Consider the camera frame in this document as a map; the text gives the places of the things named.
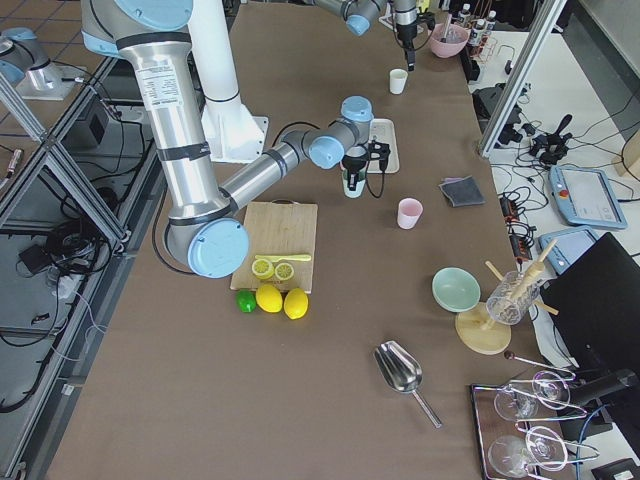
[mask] lime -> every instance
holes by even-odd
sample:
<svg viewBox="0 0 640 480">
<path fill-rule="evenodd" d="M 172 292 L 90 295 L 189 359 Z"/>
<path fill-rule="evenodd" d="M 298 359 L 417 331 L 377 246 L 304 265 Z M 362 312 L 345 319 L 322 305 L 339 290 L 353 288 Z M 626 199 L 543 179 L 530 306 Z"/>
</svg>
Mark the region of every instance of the lime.
<svg viewBox="0 0 640 480">
<path fill-rule="evenodd" d="M 290 280 L 293 278 L 293 265 L 286 262 L 279 263 L 276 265 L 275 274 L 276 278 L 281 282 Z"/>
<path fill-rule="evenodd" d="M 251 264 L 251 273 L 253 273 L 258 279 L 266 280 L 273 276 L 273 263 L 264 258 L 255 260 Z"/>
<path fill-rule="evenodd" d="M 301 288 L 294 288 L 284 299 L 284 313 L 291 320 L 304 317 L 309 310 L 309 297 Z"/>
<path fill-rule="evenodd" d="M 251 290 L 238 290 L 236 304 L 241 312 L 251 313 L 256 309 L 256 297 Z"/>
<path fill-rule="evenodd" d="M 265 312 L 277 313 L 282 310 L 282 294 L 280 290 L 270 283 L 265 283 L 258 287 L 256 301 Z"/>
</svg>

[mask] gray cloth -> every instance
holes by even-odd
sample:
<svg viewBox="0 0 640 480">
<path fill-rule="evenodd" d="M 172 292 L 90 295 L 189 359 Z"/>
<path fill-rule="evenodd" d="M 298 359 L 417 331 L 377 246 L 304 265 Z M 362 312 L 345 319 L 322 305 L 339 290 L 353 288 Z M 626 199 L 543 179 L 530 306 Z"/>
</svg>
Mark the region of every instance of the gray cloth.
<svg viewBox="0 0 640 480">
<path fill-rule="evenodd" d="M 452 207 L 465 207 L 467 205 L 482 205 L 485 200 L 478 184 L 473 177 L 445 178 L 439 185 Z"/>
</svg>

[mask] lemon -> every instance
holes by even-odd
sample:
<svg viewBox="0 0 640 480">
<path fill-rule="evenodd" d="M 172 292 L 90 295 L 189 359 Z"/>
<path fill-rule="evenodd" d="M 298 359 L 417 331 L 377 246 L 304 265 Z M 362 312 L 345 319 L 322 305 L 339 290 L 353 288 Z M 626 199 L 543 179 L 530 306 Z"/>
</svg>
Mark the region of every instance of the lemon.
<svg viewBox="0 0 640 480">
<path fill-rule="evenodd" d="M 278 313 L 282 310 L 282 294 L 280 290 L 270 283 L 265 283 L 258 287 L 256 290 L 256 302 L 265 312 Z"/>
<path fill-rule="evenodd" d="M 309 297 L 301 288 L 294 288 L 284 299 L 284 313 L 291 320 L 304 317 L 309 310 Z"/>
<path fill-rule="evenodd" d="M 273 272 L 274 272 L 273 263 L 271 263 L 269 260 L 266 260 L 264 258 L 255 260 L 251 264 L 251 273 L 253 273 L 260 280 L 266 280 L 268 278 L 271 278 L 273 276 Z"/>
<path fill-rule="evenodd" d="M 286 262 L 279 263 L 276 265 L 275 274 L 276 278 L 281 282 L 290 280 L 293 278 L 293 265 Z"/>
</svg>

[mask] metal scoop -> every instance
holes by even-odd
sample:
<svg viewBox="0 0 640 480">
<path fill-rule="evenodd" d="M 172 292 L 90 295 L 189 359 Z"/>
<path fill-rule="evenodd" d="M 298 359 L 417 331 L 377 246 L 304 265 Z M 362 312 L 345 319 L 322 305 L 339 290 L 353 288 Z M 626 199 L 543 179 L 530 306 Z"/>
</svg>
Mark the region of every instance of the metal scoop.
<svg viewBox="0 0 640 480">
<path fill-rule="evenodd" d="M 393 340 L 376 347 L 374 356 L 389 386 L 400 393 L 412 393 L 433 426 L 442 427 L 438 416 L 418 392 L 422 381 L 422 368 L 416 359 Z"/>
</svg>

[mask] white cup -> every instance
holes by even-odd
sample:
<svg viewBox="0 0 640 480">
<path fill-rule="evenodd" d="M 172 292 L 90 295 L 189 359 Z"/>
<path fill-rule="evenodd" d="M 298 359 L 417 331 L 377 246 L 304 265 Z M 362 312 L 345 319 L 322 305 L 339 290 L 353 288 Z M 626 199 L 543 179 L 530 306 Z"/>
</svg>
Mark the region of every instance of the white cup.
<svg viewBox="0 0 640 480">
<path fill-rule="evenodd" d="M 398 203 L 398 226 L 409 230 L 422 215 L 422 204 L 415 198 L 403 198 Z"/>
<path fill-rule="evenodd" d="M 400 95 L 407 83 L 409 73 L 401 68 L 394 68 L 389 72 L 389 91 L 394 95 Z"/>
</svg>

